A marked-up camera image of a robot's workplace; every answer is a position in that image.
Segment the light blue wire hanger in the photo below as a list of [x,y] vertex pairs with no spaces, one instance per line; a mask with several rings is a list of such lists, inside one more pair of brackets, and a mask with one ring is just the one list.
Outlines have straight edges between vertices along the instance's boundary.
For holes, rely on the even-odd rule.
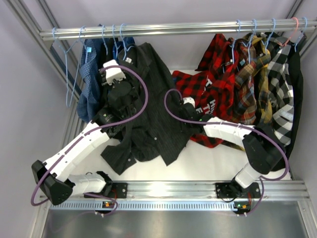
[[122,33],[122,29],[123,27],[125,26],[126,24],[125,23],[122,23],[121,26],[120,26],[120,29],[119,29],[119,35],[120,35],[120,38],[122,40],[122,43],[123,43],[123,49],[124,49],[124,57],[123,57],[123,60],[126,59],[126,56],[127,56],[127,53],[128,51],[134,46],[135,44],[135,40],[133,37],[124,37],[123,36],[123,33]]

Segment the dark grey pinstripe shirt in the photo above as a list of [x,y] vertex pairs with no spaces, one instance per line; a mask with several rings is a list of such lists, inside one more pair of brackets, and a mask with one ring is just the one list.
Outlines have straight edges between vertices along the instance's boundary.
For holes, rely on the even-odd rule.
[[136,162],[161,156],[168,166],[177,160],[193,131],[168,114],[177,115],[180,107],[173,89],[171,73],[149,43],[132,44],[127,54],[120,52],[119,64],[136,72],[145,82],[149,94],[147,106],[136,119],[124,125],[124,138],[116,146],[107,146],[102,158],[121,175]]

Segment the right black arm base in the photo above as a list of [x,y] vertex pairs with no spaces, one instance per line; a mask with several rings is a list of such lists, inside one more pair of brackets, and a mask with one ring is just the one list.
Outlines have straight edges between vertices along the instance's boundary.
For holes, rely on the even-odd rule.
[[236,182],[215,183],[216,196],[223,200],[260,198],[261,190],[257,182],[252,183],[247,188],[241,187]]

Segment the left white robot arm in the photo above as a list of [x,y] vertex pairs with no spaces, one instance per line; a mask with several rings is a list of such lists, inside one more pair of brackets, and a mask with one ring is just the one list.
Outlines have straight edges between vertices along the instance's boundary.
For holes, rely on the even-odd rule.
[[118,128],[127,125],[139,117],[147,106],[145,102],[134,115],[123,120],[100,125],[89,122],[84,130],[68,145],[45,161],[36,160],[31,170],[36,186],[31,195],[32,206],[40,206],[50,201],[59,205],[75,195],[100,197],[106,187],[104,173],[91,175],[73,175],[72,171],[98,146],[109,141],[110,136],[104,131],[107,128]]

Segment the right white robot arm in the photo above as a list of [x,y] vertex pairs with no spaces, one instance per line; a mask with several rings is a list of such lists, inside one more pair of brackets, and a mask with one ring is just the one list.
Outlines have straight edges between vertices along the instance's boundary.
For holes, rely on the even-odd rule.
[[200,115],[191,103],[179,110],[181,120],[208,138],[217,138],[244,149],[248,162],[232,179],[232,184],[248,188],[257,179],[267,175],[280,160],[286,160],[285,148],[267,124],[243,125],[210,115]]

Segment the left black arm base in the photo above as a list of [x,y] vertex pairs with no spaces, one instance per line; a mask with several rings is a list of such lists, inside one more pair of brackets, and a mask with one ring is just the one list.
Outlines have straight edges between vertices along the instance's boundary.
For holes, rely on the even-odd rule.
[[106,184],[101,192],[89,192],[89,194],[101,195],[103,197],[114,198],[115,200],[127,197],[128,184],[126,182],[113,182],[108,174],[102,171],[97,171],[96,173],[106,181]]

